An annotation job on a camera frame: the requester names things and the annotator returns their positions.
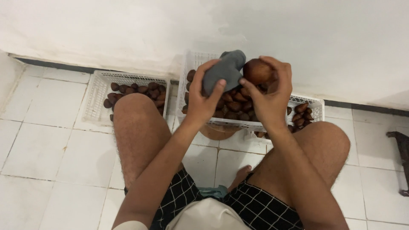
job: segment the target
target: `white shirt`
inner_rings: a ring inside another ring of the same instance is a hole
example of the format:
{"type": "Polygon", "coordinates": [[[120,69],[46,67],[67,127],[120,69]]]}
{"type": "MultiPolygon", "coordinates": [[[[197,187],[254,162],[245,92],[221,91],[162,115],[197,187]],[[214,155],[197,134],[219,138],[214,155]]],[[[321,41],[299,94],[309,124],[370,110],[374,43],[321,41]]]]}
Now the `white shirt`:
{"type": "MultiPolygon", "coordinates": [[[[249,230],[229,206],[207,198],[188,204],[167,226],[166,230],[249,230]]],[[[127,221],[114,230],[148,230],[139,221],[127,221]]]]}

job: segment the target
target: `black checkered shorts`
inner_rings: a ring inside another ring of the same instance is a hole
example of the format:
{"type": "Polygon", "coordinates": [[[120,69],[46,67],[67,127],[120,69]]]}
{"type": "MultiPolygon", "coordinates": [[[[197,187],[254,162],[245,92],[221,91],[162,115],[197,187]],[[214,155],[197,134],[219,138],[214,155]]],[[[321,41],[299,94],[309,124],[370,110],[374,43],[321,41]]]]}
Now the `black checkered shorts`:
{"type": "Polygon", "coordinates": [[[249,174],[237,188],[220,199],[212,196],[202,196],[186,170],[180,170],[173,177],[156,211],[150,229],[165,229],[169,222],[188,204],[209,197],[230,206],[251,229],[303,229],[300,217],[295,209],[266,191],[247,183],[251,175],[249,174]]]}

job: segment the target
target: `thigh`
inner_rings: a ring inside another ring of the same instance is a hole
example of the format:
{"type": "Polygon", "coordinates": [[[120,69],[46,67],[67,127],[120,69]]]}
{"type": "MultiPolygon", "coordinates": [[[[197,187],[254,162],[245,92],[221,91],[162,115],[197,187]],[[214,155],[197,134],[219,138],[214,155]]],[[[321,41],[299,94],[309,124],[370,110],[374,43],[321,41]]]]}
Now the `thigh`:
{"type": "Polygon", "coordinates": [[[127,95],[115,104],[114,132],[126,188],[172,135],[152,100],[139,93],[127,95]]]}
{"type": "MultiPolygon", "coordinates": [[[[314,122],[294,137],[331,188],[348,157],[350,142],[346,134],[332,123],[314,122]]],[[[272,149],[255,168],[248,183],[293,206],[282,161],[280,154],[272,149]]]]}

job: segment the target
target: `white tile floor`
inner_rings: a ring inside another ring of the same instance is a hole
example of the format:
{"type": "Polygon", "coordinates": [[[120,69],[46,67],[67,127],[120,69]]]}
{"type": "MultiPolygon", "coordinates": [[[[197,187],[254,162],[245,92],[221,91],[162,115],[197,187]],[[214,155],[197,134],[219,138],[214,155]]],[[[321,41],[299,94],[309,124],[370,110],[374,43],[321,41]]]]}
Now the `white tile floor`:
{"type": "MultiPolygon", "coordinates": [[[[81,120],[90,74],[28,66],[0,114],[0,228],[111,228],[124,182],[111,127],[81,120]]],[[[169,103],[172,131],[176,98],[169,103]]],[[[326,120],[351,140],[333,194],[354,229],[409,230],[409,199],[397,144],[385,132],[409,135],[409,117],[325,107],[326,120]]],[[[201,187],[229,186],[236,171],[256,166],[271,144],[223,141],[200,133],[183,163],[201,187]]]]}

